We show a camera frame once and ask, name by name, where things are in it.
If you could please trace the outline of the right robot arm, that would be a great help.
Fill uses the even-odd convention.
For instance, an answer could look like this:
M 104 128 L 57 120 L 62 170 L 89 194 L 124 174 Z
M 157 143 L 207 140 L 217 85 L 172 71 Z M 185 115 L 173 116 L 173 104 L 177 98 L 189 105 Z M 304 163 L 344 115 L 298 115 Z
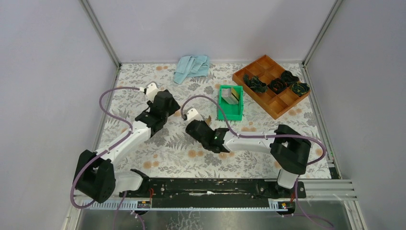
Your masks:
M 287 197 L 296 179 L 306 172 L 311 143 L 288 125 L 278 125 L 270 137 L 259 132 L 234 134 L 229 128 L 211 129 L 205 121 L 193 120 L 186 133 L 213 153 L 253 151 L 270 154 L 281 166 L 275 193 Z

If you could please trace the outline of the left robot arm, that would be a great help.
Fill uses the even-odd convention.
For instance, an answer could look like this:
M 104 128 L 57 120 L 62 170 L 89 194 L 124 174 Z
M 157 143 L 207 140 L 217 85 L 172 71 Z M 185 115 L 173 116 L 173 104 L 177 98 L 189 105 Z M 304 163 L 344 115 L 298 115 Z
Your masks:
M 135 118 L 127 132 L 97 151 L 86 149 L 79 155 L 71 195 L 78 190 L 94 202 L 103 203 L 111 195 L 125 191 L 137 197 L 147 194 L 149 185 L 140 172 L 116 172 L 115 168 L 132 148 L 159 132 L 180 105 L 168 90 L 144 89 L 144 93 L 149 98 L 148 108 Z

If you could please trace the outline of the brown leather card holder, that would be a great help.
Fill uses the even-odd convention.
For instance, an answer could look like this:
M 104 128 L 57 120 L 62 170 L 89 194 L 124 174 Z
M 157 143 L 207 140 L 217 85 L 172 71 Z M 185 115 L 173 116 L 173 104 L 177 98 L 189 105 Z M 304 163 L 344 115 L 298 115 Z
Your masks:
M 207 125 L 210 125 L 211 121 L 212 121 L 211 116 L 209 116 L 208 118 L 205 119 L 205 122 L 206 122 Z

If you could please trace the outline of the silver credit card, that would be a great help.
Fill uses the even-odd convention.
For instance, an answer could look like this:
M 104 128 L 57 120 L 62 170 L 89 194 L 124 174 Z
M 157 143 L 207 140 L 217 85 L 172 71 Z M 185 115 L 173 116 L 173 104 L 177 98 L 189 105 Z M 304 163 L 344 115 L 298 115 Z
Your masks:
M 222 99 L 231 105 L 239 103 L 238 97 L 233 94 L 233 90 L 233 88 L 223 88 L 221 90 Z

